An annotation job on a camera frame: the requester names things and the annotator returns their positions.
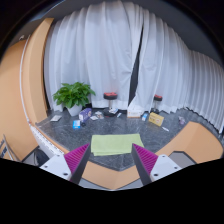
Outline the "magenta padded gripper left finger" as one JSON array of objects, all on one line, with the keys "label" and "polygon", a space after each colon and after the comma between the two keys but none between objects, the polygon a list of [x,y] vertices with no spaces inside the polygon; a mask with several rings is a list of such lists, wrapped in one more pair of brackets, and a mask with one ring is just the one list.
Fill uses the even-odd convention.
[{"label": "magenta padded gripper left finger", "polygon": [[65,155],[55,155],[41,169],[72,183],[79,184],[90,156],[90,144],[80,146]]}]

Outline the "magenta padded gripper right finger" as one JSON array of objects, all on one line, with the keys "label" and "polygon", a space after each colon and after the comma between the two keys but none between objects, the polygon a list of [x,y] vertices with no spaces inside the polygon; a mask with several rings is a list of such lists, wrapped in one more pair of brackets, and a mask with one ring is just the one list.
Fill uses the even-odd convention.
[{"label": "magenta padded gripper right finger", "polygon": [[156,155],[137,144],[132,144],[131,154],[143,185],[181,170],[167,155]]}]

